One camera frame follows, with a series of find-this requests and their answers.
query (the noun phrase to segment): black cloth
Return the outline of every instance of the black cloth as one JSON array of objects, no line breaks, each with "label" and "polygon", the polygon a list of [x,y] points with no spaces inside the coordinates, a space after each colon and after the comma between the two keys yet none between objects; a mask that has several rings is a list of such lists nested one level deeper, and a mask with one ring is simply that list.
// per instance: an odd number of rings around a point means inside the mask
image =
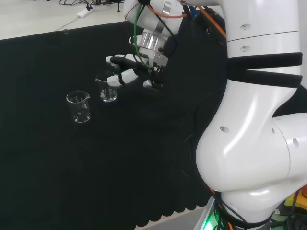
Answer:
[{"label": "black cloth", "polygon": [[[225,51],[184,19],[165,93],[132,86],[102,103],[95,76],[106,56],[129,52],[127,30],[125,22],[0,41],[1,230],[132,230],[207,204],[184,140],[201,101],[193,158],[224,93]],[[74,90],[91,95],[83,126],[66,103]],[[306,94],[299,88],[279,113],[306,112]]]}]

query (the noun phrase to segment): screw hole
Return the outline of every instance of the screw hole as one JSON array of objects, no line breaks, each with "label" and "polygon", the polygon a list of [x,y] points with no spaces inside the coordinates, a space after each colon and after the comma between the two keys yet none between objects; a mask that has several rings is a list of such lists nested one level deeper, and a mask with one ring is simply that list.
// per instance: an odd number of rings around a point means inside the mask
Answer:
[{"label": "screw hole", "polygon": [[229,129],[228,129],[227,127],[225,127],[225,126],[221,126],[221,127],[220,127],[220,130],[221,130],[222,132],[224,132],[224,133],[229,133]]},{"label": "screw hole", "polygon": [[298,139],[296,138],[293,138],[293,144],[298,148]]}]

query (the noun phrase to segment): green light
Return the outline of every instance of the green light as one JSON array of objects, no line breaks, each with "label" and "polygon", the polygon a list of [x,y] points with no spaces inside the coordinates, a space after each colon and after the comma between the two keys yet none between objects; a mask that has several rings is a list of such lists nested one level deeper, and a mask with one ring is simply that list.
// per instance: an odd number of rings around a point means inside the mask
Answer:
[{"label": "green light", "polygon": [[202,228],[202,230],[213,230],[212,224],[210,222],[207,222],[205,226]]},{"label": "green light", "polygon": [[201,230],[213,230],[213,226],[211,223],[211,218],[214,218],[213,213],[207,218],[207,221],[201,227]]}]

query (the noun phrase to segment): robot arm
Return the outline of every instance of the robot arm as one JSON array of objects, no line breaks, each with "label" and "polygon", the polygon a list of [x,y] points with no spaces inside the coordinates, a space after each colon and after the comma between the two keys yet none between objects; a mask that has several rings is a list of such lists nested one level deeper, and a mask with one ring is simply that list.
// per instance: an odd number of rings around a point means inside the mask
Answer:
[{"label": "robot arm", "polygon": [[[307,184],[307,170],[302,166],[307,162],[303,154],[307,151],[307,114],[272,118],[302,79],[297,0],[180,2],[220,5],[227,30],[227,87],[218,112],[199,140],[197,168],[204,182],[221,191],[222,199],[248,223],[262,222],[288,195]],[[125,1],[124,15],[130,22],[134,22],[137,4],[137,0]],[[151,5],[168,15],[183,11],[174,0],[152,0]],[[176,34],[181,20],[165,19],[165,23]],[[151,65],[156,63],[159,71],[167,64],[161,50],[170,34],[160,28],[147,7],[138,26],[146,29],[140,53]],[[158,57],[165,62],[157,61]]]}]

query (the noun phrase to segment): wire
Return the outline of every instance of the wire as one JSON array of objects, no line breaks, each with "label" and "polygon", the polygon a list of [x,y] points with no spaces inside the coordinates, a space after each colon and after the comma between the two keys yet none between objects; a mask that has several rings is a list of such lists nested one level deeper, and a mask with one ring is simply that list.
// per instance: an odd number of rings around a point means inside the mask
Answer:
[{"label": "wire", "polygon": [[222,222],[222,217],[219,217],[219,220],[217,222],[217,229],[216,230],[220,230],[221,222]]},{"label": "wire", "polygon": [[60,0],[59,4],[64,5],[64,6],[75,6],[75,5],[80,4],[80,3],[87,3],[88,4],[88,2],[86,0],[75,0],[73,3],[66,3],[67,0],[64,0],[64,3],[61,3],[62,1],[63,0]]},{"label": "wire", "polygon": [[164,27],[168,30],[168,32],[172,35],[172,38],[173,38],[173,40],[174,40],[174,48],[173,48],[172,52],[171,52],[169,55],[166,55],[167,57],[171,57],[171,56],[173,55],[173,53],[175,52],[176,48],[177,48],[177,40],[176,40],[176,37],[175,37],[174,33],[173,33],[173,32],[169,29],[169,27],[166,25],[166,23],[159,17],[159,15],[156,14],[156,13],[155,13],[155,15],[156,15],[156,17],[159,19],[159,21],[164,25]]},{"label": "wire", "polygon": [[165,14],[161,14],[157,11],[155,11],[152,6],[149,4],[147,5],[148,9],[150,9],[155,15],[159,15],[160,17],[162,18],[183,18],[183,17],[187,17],[186,14],[183,14],[183,15],[179,15],[179,16],[168,16],[168,15],[165,15]]},{"label": "wire", "polygon": [[291,206],[291,211],[289,213],[289,215],[287,216],[287,218],[284,221],[276,221],[274,219],[270,219],[272,222],[274,222],[273,224],[271,224],[271,228],[276,228],[276,227],[280,227],[283,225],[286,225],[290,220],[291,220],[291,216],[294,214],[294,209],[295,209],[295,205],[296,205],[296,201],[297,201],[297,197],[298,194],[300,192],[300,189],[296,191],[295,195],[294,195],[294,199],[293,199],[293,204]]},{"label": "wire", "polygon": [[201,7],[198,6],[198,9],[200,9],[201,13],[209,19],[210,22],[220,31],[220,33],[223,35],[224,38],[226,38],[225,31],[220,27],[220,25]]},{"label": "wire", "polygon": [[140,4],[139,9],[138,9],[138,12],[137,12],[137,14],[136,14],[136,16],[135,16],[135,21],[134,21],[134,46],[135,46],[136,54],[138,55],[138,57],[139,57],[141,63],[142,63],[147,69],[149,69],[149,70],[154,70],[153,67],[151,67],[151,66],[145,64],[145,62],[143,61],[143,59],[142,59],[141,56],[140,56],[140,53],[139,53],[139,50],[138,50],[138,45],[137,45],[137,43],[136,43],[136,41],[137,41],[137,36],[136,36],[136,25],[137,25],[137,23],[138,23],[138,19],[139,19],[139,16],[140,16],[140,12],[142,12],[144,8],[145,8],[145,5],[141,5],[141,4]]},{"label": "wire", "polygon": [[59,27],[59,28],[56,29],[55,31],[59,31],[60,29],[64,28],[65,26],[67,26],[67,25],[73,23],[74,21],[76,21],[78,18],[79,18],[79,17],[76,17],[76,18],[75,18],[74,20],[72,20],[70,23],[67,23],[67,24],[65,24],[65,25],[63,25],[63,26],[61,26],[61,27]]}]

